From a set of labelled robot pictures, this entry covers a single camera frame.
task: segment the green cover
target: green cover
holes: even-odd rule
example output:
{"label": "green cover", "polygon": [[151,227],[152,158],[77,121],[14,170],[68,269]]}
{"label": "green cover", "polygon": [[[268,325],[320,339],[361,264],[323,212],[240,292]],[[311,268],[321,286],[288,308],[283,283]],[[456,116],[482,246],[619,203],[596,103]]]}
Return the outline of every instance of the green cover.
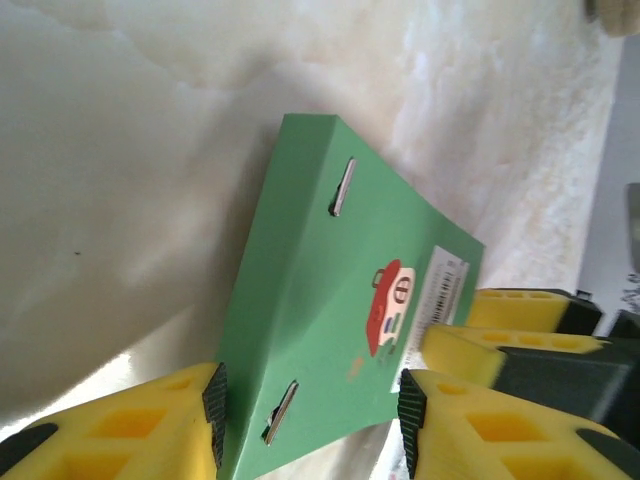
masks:
{"label": "green cover", "polygon": [[[343,208],[333,216],[330,205],[352,158],[357,164]],[[455,310],[449,323],[462,324],[483,246],[337,116],[285,115],[218,353],[229,384],[218,478],[254,479],[396,416],[390,389],[411,320],[426,315],[424,306],[418,314],[416,307],[435,295],[432,303],[442,313],[438,292],[421,293],[436,246],[466,262],[458,308],[449,312]],[[398,303],[392,299],[385,308],[383,297]],[[368,340],[370,313],[383,312],[395,316],[382,327],[395,324],[395,348]],[[299,387],[267,446],[267,418],[294,380]]]}

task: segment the marble table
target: marble table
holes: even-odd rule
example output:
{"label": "marble table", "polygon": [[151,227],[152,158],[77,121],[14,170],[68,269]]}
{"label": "marble table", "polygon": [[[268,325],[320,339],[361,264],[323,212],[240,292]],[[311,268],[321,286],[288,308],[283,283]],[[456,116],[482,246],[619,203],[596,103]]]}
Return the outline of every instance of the marble table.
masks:
{"label": "marble table", "polygon": [[581,0],[0,0],[0,438],[211,358],[286,112],[340,114],[483,285],[573,288],[621,45]]}

